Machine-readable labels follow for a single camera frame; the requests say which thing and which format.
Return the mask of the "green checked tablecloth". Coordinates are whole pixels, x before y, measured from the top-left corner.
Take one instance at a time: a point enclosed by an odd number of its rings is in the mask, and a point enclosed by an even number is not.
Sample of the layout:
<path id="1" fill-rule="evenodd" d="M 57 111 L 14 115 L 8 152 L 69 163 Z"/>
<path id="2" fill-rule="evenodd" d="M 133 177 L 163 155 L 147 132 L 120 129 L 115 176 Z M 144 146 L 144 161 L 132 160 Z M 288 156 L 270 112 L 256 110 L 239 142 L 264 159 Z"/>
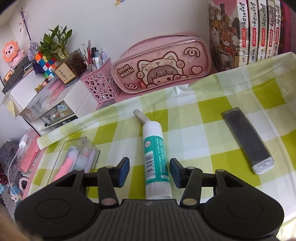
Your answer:
<path id="1" fill-rule="evenodd" d="M 223 119 L 240 108 L 259 133 L 275 163 L 256 175 Z M 122 101 L 78 118 L 41 137 L 45 149 L 30 178 L 26 196 L 48 184 L 63 144 L 86 137 L 99 150 L 97 167 L 130 159 L 130 172 L 119 199 L 145 197 L 141 110 L 161 124 L 167 158 L 206 173 L 224 169 L 276 199 L 284 209 L 280 240 L 295 237 L 295 54 L 284 53 L 257 63 L 216 73 L 190 84 Z"/>

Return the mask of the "black box under lion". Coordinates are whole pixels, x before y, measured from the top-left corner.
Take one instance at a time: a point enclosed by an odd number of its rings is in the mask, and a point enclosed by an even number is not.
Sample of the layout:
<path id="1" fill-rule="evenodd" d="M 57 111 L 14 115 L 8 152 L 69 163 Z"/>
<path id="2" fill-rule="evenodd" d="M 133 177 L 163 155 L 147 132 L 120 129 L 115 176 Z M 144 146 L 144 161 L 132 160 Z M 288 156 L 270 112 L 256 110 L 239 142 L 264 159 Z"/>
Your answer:
<path id="1" fill-rule="evenodd" d="M 29 60 L 28 56 L 21 60 L 20 63 L 16 66 L 13 74 L 4 85 L 2 93 L 6 94 L 10 89 L 12 89 L 13 86 L 16 85 L 23 78 L 25 73 L 32 68 L 32 66 L 33 63 Z"/>

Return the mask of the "white eraser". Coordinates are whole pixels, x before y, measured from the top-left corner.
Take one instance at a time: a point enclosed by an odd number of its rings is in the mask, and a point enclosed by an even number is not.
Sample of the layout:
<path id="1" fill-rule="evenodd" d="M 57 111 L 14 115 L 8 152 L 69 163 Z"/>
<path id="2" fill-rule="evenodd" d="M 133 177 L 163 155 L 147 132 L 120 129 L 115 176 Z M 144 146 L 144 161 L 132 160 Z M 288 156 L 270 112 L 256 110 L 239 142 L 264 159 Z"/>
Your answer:
<path id="1" fill-rule="evenodd" d="M 133 111 L 135 117 L 139 120 L 142 125 L 145 125 L 149 121 L 151 121 L 144 113 L 142 113 L 139 109 L 135 109 Z"/>

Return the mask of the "red pink book stack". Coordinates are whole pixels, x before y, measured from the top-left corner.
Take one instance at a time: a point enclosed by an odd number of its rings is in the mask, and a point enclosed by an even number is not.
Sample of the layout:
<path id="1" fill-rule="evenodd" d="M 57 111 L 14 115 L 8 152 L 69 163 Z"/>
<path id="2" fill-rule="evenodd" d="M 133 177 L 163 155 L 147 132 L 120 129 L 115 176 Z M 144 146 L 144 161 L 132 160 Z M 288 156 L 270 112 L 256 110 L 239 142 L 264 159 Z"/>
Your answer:
<path id="1" fill-rule="evenodd" d="M 26 132 L 26 135 L 28 136 L 27 143 L 23 151 L 21 151 L 21 154 L 19 154 L 18 159 L 20 161 L 19 170 L 21 172 L 29 171 L 37 153 L 40 150 L 37 144 L 37 139 L 40 137 L 38 133 L 31 128 Z"/>

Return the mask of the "boxed comic book set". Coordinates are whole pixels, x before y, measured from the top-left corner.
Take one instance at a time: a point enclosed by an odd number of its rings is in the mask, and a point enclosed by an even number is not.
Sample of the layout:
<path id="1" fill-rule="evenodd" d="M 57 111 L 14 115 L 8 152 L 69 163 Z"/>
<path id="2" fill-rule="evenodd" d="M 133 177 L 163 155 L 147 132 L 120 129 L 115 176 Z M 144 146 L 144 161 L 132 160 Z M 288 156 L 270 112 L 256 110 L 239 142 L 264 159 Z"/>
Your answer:
<path id="1" fill-rule="evenodd" d="M 217 71 L 295 52 L 295 1 L 208 1 Z"/>

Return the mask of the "purple cartoon pen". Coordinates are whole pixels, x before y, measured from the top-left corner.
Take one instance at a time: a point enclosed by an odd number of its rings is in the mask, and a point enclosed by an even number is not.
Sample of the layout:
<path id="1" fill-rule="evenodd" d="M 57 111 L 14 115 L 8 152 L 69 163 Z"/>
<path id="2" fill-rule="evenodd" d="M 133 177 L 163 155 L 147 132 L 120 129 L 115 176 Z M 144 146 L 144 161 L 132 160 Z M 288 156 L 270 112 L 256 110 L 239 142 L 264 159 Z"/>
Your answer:
<path id="1" fill-rule="evenodd" d="M 87 165 L 85 167 L 85 173 L 90 173 L 94 159 L 95 159 L 95 155 L 96 155 L 96 151 L 92 150 L 92 152 L 90 153 L 90 155 L 88 157 Z"/>

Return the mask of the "lucky bamboo plant pot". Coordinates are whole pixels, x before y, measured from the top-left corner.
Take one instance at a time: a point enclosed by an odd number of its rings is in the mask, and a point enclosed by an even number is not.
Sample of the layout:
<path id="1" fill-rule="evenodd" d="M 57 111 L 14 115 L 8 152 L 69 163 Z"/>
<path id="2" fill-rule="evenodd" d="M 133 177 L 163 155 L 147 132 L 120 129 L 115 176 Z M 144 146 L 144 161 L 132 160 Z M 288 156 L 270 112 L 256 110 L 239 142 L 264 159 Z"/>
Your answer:
<path id="1" fill-rule="evenodd" d="M 83 73 L 87 66 L 79 50 L 70 53 L 66 45 L 72 36 L 72 29 L 67 30 L 67 26 L 57 25 L 54 29 L 48 29 L 51 33 L 44 33 L 40 41 L 39 51 L 48 59 L 56 58 L 61 63 L 66 63 L 75 75 Z"/>

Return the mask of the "clear plastic organizer box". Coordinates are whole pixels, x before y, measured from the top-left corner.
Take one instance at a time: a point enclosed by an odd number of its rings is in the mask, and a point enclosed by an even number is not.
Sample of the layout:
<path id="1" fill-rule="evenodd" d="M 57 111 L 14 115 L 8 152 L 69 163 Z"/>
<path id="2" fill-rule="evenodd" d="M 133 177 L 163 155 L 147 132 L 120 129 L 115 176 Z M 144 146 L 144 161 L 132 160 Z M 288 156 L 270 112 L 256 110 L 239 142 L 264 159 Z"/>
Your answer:
<path id="1" fill-rule="evenodd" d="M 94 172 L 99 155 L 100 150 L 87 137 L 66 141 L 55 161 L 47 184 L 51 184 L 73 170 Z"/>

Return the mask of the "orange lion figurine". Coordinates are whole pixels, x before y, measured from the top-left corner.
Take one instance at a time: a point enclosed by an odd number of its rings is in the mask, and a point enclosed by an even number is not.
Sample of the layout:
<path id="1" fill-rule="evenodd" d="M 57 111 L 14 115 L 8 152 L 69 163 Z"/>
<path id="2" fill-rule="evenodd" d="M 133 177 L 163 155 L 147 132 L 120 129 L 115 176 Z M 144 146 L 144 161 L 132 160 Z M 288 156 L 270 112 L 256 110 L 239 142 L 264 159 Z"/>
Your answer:
<path id="1" fill-rule="evenodd" d="M 25 58 L 25 51 L 21 50 L 18 42 L 11 40 L 3 48 L 3 59 L 9 64 L 10 68 L 15 69 L 17 65 Z"/>

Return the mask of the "light blue pen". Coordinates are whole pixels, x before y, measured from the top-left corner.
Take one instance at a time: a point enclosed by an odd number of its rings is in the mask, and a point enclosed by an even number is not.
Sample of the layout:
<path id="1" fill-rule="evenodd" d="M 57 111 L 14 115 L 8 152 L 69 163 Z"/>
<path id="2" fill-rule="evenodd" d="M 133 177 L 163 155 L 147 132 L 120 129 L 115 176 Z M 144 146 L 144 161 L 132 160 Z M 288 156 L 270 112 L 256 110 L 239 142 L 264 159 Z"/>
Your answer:
<path id="1" fill-rule="evenodd" d="M 78 158 L 79 151 L 76 149 L 75 146 L 71 146 L 66 154 L 66 160 L 70 159 L 75 162 Z"/>

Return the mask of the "teal white glue stick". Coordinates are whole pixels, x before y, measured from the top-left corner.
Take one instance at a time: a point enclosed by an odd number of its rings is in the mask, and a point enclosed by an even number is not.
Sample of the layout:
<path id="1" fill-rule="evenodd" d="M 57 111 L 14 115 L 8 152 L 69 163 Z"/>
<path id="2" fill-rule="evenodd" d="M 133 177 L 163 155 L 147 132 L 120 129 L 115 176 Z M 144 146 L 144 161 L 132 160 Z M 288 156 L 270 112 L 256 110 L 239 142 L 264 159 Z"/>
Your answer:
<path id="1" fill-rule="evenodd" d="M 143 125 L 145 197 L 151 200 L 171 199 L 168 160 L 161 124 L 148 121 Z"/>

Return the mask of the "pink perforated pen holder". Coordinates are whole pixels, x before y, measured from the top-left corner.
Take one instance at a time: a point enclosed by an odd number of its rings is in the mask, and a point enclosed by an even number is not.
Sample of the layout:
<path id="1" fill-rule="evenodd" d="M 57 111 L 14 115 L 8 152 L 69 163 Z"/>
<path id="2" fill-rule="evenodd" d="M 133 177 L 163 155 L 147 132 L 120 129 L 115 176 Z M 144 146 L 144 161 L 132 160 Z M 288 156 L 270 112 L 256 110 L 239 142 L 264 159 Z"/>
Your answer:
<path id="1" fill-rule="evenodd" d="M 81 77 L 99 104 L 118 98 L 121 92 L 111 75 L 111 66 L 111 60 L 108 58 L 99 69 L 85 73 Z"/>

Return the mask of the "white drawer organizer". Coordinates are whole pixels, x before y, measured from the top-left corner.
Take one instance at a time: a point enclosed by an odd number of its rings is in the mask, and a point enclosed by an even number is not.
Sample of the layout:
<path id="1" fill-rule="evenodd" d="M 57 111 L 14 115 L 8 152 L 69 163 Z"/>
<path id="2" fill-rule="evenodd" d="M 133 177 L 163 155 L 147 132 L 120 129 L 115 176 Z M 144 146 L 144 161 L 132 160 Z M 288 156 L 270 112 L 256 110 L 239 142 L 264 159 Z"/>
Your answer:
<path id="1" fill-rule="evenodd" d="M 96 111 L 99 106 L 83 81 L 66 86 L 56 77 L 47 81 L 34 71 L 1 97 L 1 104 L 41 136 Z"/>

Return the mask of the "black white flat eraser case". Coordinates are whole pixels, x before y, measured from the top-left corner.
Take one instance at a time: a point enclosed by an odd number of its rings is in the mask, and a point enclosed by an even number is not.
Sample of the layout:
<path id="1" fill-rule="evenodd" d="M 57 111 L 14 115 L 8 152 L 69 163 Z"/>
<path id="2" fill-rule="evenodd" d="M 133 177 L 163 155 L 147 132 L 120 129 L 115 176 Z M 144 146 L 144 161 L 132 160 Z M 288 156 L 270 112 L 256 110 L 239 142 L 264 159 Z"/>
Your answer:
<path id="1" fill-rule="evenodd" d="M 253 172 L 261 175 L 271 170 L 275 161 L 243 111 L 236 107 L 222 112 L 222 116 L 243 149 Z"/>

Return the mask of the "pink highlighter pen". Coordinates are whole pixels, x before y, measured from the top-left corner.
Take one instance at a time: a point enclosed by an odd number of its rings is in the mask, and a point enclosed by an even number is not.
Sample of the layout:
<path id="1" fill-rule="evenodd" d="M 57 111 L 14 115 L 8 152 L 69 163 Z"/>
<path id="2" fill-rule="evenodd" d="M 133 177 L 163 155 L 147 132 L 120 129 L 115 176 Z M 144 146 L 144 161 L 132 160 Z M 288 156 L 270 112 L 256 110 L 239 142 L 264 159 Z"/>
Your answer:
<path id="1" fill-rule="evenodd" d="M 53 178 L 53 182 L 60 179 L 61 177 L 65 176 L 66 174 L 68 174 L 73 169 L 74 164 L 75 163 L 72 160 L 70 160 L 70 159 L 66 160 L 66 158 L 65 158 L 58 173 Z"/>

